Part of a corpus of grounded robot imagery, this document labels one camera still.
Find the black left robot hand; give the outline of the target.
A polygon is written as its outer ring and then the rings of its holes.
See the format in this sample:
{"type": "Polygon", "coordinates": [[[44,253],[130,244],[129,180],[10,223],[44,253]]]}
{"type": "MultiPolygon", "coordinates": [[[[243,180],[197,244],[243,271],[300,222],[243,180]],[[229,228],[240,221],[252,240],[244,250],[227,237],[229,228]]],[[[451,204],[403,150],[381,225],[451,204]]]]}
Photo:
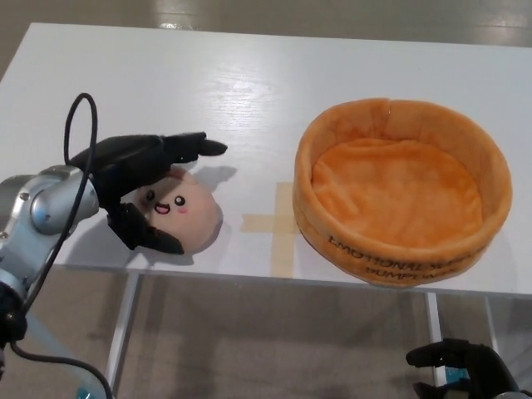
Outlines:
{"type": "Polygon", "coordinates": [[[69,166],[89,173],[99,206],[107,212],[107,223],[128,249],[144,247],[166,254],[185,253],[185,242],[155,227],[145,212],[122,197],[169,177],[201,156],[219,156],[228,146],[210,140],[204,132],[177,135],[121,135],[104,139],[72,158],[69,166]]]}

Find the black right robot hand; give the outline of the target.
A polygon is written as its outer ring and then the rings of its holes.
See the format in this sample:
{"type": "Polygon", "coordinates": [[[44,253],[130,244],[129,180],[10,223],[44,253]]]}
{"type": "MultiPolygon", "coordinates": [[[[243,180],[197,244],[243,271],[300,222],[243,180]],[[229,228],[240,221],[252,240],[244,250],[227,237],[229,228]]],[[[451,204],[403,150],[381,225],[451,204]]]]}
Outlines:
{"type": "Polygon", "coordinates": [[[416,382],[419,398],[529,398],[521,390],[500,355],[483,344],[445,338],[409,351],[406,362],[413,367],[451,367],[467,370],[468,377],[442,386],[416,382]]]}

